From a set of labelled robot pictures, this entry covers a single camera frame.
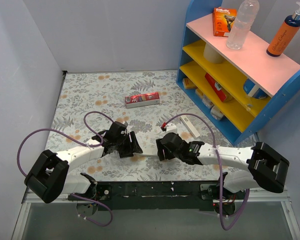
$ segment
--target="pump dispenser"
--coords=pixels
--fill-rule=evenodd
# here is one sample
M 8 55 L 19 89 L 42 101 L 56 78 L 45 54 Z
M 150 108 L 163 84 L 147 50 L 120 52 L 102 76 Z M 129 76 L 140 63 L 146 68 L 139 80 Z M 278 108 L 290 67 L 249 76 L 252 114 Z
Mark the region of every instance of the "pump dispenser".
M 300 28 L 300 2 L 297 1 L 296 4 L 299 5 L 299 9 L 296 10 L 293 15 L 289 15 L 285 18 L 266 50 L 266 53 L 272 57 L 279 57 L 284 52 Z

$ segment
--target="yellow shelf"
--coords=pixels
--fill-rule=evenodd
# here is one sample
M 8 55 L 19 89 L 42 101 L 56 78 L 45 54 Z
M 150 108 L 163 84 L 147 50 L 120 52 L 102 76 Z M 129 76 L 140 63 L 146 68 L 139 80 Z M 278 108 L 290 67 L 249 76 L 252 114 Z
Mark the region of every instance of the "yellow shelf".
M 243 88 L 247 77 L 227 60 L 220 64 L 207 61 L 204 58 L 205 45 L 206 43 L 203 40 L 199 40 L 184 46 L 183 50 L 227 90 L 248 112 L 256 117 L 269 102 L 270 97 L 256 99 L 247 96 Z
M 254 117 L 235 99 L 221 102 L 205 78 L 206 71 L 195 61 L 180 66 L 180 70 L 223 112 L 240 132 L 243 133 L 254 120 Z

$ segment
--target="yellow package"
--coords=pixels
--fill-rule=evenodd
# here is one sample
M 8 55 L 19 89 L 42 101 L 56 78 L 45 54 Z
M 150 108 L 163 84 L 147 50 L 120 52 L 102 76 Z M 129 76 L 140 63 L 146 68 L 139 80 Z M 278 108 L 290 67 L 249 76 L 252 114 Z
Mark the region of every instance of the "yellow package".
M 183 86 L 185 89 L 196 89 L 197 88 L 197 86 L 187 77 L 184 78 L 182 80 L 182 82 L 183 82 Z
M 204 96 L 204 93 L 203 93 L 202 91 L 200 91 L 199 88 L 197 88 L 197 89 L 195 90 L 195 94 L 197 94 L 198 97 L 201 98 L 201 99 L 202 99 L 203 96 Z

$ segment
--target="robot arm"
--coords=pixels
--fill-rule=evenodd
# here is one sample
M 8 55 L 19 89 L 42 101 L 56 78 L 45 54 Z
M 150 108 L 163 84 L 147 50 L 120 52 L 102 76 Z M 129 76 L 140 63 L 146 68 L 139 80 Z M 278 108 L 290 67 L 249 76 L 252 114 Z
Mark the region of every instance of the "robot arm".
M 177 127 L 170 123 L 164 128 L 163 138 L 156 140 L 155 155 L 160 161 L 178 158 L 189 165 L 218 165 L 216 150 L 202 141 L 186 142 L 177 134 Z M 103 144 L 94 136 L 87 146 L 77 146 L 65 151 L 53 153 L 43 151 L 24 183 L 45 203 L 51 203 L 60 194 L 84 194 L 87 198 L 95 195 L 96 181 L 89 175 L 68 175 L 74 168 L 92 160 L 118 151 L 120 158 L 142 154 L 135 133 L 127 132 L 127 126 L 114 122 L 110 129 L 99 133 L 103 135 Z M 265 143 L 257 142 L 254 147 L 217 147 L 222 165 L 240 169 L 224 173 L 223 188 L 230 193 L 240 190 L 262 187 L 273 193 L 282 193 L 288 172 L 289 162 Z
M 160 161 L 178 158 L 190 165 L 218 165 L 215 148 L 202 141 L 186 142 L 174 132 L 156 140 Z M 240 171 L 224 174 L 223 188 L 231 193 L 261 187 L 273 193 L 282 193 L 289 161 L 263 142 L 254 147 L 217 147 L 223 166 Z
M 135 133 L 127 132 L 127 126 L 115 121 L 107 131 L 100 132 L 103 144 L 89 147 L 101 142 L 98 136 L 92 137 L 87 146 L 58 151 L 56 153 L 45 150 L 38 157 L 24 183 L 45 203 L 51 203 L 60 194 L 85 194 L 94 196 L 93 187 L 96 181 L 89 175 L 68 175 L 74 168 L 92 160 L 102 158 L 114 151 L 118 151 L 121 158 L 132 157 L 134 153 L 142 153 Z

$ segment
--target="label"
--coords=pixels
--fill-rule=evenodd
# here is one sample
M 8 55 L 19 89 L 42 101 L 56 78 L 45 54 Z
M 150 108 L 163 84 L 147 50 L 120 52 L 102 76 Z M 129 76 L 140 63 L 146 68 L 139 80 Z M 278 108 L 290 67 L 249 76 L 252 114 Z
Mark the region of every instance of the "label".
M 149 100 L 156 100 L 160 99 L 158 92 L 146 93 L 146 94 L 139 94 L 133 96 L 126 96 L 125 103 L 126 104 L 133 104 L 133 103 L 140 103 Z
M 283 22 L 269 47 L 267 48 L 268 52 L 273 55 L 282 54 L 288 44 L 291 42 L 292 38 L 298 32 L 299 28 L 299 26 L 289 26 L 288 24 Z
M 212 13 L 213 35 L 228 37 L 237 16 L 236 9 L 215 7 Z

